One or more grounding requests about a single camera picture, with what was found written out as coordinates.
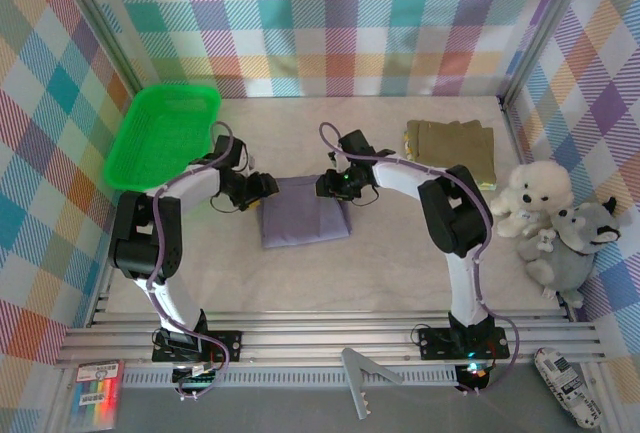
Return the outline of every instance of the plaid wallpaper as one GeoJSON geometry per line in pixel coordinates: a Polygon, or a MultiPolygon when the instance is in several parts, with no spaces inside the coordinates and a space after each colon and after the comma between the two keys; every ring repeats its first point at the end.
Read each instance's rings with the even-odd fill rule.
{"type": "Polygon", "coordinates": [[[0,0],[0,432],[32,432],[86,314],[114,211],[102,164],[129,102],[73,0],[0,0]]]}
{"type": "Polygon", "coordinates": [[[223,97],[495,95],[549,2],[98,1],[144,84],[223,97]]]}
{"type": "Polygon", "coordinates": [[[640,0],[573,0],[516,109],[529,161],[564,165],[577,202],[618,199],[623,236],[598,255],[584,314],[640,428],[640,0]]]}

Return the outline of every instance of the green tray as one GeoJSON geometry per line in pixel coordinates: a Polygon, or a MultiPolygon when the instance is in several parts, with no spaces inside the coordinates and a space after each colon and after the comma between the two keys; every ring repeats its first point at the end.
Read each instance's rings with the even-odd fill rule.
{"type": "Polygon", "coordinates": [[[206,86],[156,85],[131,103],[107,158],[104,177],[118,190],[165,183],[211,151],[209,129],[220,94],[206,86]]]}

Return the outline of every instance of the stuffed toy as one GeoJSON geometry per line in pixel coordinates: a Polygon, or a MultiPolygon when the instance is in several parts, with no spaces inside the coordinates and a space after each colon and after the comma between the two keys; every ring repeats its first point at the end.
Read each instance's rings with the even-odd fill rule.
{"type": "Polygon", "coordinates": [[[509,215],[498,223],[498,235],[530,237],[549,226],[551,215],[572,204],[567,170],[555,161],[536,161],[511,172],[509,186],[491,202],[491,213],[509,215]]]}
{"type": "Polygon", "coordinates": [[[560,210],[552,219],[553,229],[518,245],[518,254],[527,262],[526,272],[544,286],[543,296],[556,292],[574,308],[582,308],[584,297],[578,288],[594,272],[596,252],[620,238],[618,222],[612,216],[616,199],[600,205],[583,203],[560,210]]]}

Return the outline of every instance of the white table surface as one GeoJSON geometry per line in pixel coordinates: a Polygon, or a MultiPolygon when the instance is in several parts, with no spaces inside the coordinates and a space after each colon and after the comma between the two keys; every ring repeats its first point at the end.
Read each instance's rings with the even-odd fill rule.
{"type": "MultiPolygon", "coordinates": [[[[317,132],[322,121],[333,122],[342,134],[359,128],[374,148],[403,154],[408,120],[478,119],[494,129],[499,188],[517,164],[493,97],[224,100],[219,119],[247,143],[257,169],[276,178],[320,174],[331,167],[317,132]]],[[[494,195],[485,192],[487,200],[494,195]]],[[[178,274],[206,311],[449,309],[445,257],[429,238],[416,200],[381,190],[377,202],[350,207],[350,212],[353,234],[348,239],[263,249],[254,211],[224,215],[203,202],[183,218],[178,274]]],[[[493,308],[558,307],[542,298],[542,287],[525,274],[515,240],[494,235],[481,275],[493,308]]],[[[107,310],[153,311],[144,293],[119,272],[107,310]]]]}

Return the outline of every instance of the purple cloth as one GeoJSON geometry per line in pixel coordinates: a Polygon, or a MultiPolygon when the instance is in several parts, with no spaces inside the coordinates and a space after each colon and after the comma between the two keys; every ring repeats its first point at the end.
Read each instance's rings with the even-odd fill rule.
{"type": "Polygon", "coordinates": [[[316,196],[319,176],[277,179],[280,192],[262,200],[258,210],[262,246],[304,245],[351,234],[348,205],[316,196]]]}

